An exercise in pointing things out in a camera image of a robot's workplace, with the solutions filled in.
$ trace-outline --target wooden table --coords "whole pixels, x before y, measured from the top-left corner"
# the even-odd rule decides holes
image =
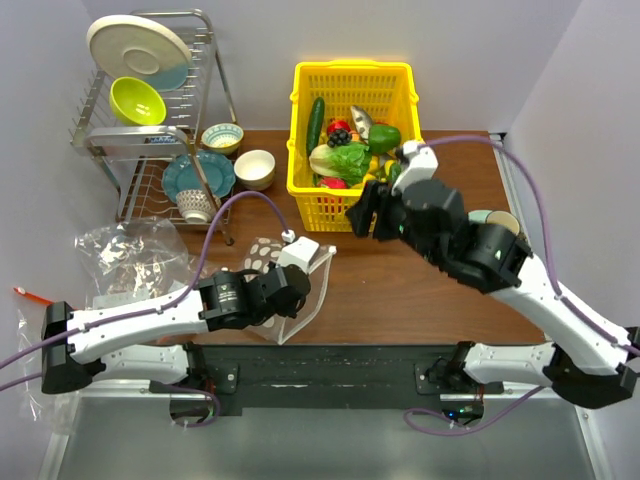
[[[423,132],[435,138],[456,132]],[[288,131],[246,132],[242,150],[264,149],[276,157],[276,180],[266,193],[282,209],[297,234],[332,244],[329,288],[318,316],[289,343],[415,344],[541,342],[541,332],[510,308],[440,273],[401,242],[381,244],[349,233],[306,233],[296,202],[287,193]],[[436,176],[460,189],[467,210],[508,210],[492,150],[484,145],[438,147]],[[217,234],[209,259],[236,269],[257,236],[280,238],[281,227],[265,202],[249,198],[232,207],[227,247]],[[184,233],[191,253],[201,251],[203,233]],[[200,335],[197,343],[264,342],[257,335],[220,331]]]

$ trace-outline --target green bowl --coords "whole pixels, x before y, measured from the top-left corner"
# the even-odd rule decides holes
[[[120,77],[111,84],[109,105],[125,125],[159,125],[167,116],[160,94],[148,83],[133,77]]]

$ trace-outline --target gray wall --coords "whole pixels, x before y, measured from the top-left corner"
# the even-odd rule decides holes
[[[76,233],[113,219],[115,190],[68,145],[67,127],[90,67],[80,0],[4,2],[0,14],[0,358],[17,351],[17,308],[35,322],[43,309],[18,303],[21,285],[81,305],[86,278]],[[0,372],[0,384],[17,378]],[[36,478],[50,433],[21,418],[20,388],[0,394],[0,478]]]
[[[83,0],[98,18],[198,6],[212,18],[240,124],[287,129],[293,69],[364,57],[414,68],[424,128],[505,131],[579,0]],[[214,84],[208,121],[226,121]]]
[[[565,284],[640,325],[640,3],[584,0],[507,136],[544,193]],[[537,213],[520,184],[534,247]],[[638,478],[640,395],[595,416],[617,478]]]

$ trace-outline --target yellow plastic crate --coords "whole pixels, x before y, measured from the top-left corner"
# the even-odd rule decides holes
[[[313,101],[325,100],[324,127],[332,118],[352,123],[351,105],[364,108],[374,122],[397,127],[402,141],[420,139],[418,95],[406,63],[371,60],[303,62],[296,66],[291,102],[291,136],[287,190],[295,197],[304,227],[310,232],[349,232],[345,211],[362,190],[313,186],[306,153],[307,123]]]

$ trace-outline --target dish rack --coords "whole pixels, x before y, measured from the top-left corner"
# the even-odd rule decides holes
[[[189,224],[182,218],[178,207],[162,190],[162,174],[167,162],[179,155],[188,155],[202,190],[216,211],[216,202],[196,155],[214,63],[218,67],[231,121],[237,123],[237,119],[213,25],[200,9],[135,10],[131,15],[169,21],[185,17],[197,20],[195,27],[170,27],[191,51],[192,65],[187,80],[176,90],[160,93],[167,106],[164,125],[131,127],[123,126],[109,107],[113,79],[100,69],[92,72],[84,102],[78,108],[75,128],[70,130],[71,144],[83,155],[91,156],[114,185],[120,198],[117,221],[159,216],[168,218],[178,228],[206,229],[209,225]],[[126,191],[118,180],[118,172],[133,175]],[[227,245],[233,244],[227,228],[229,220],[230,209],[218,226]]]

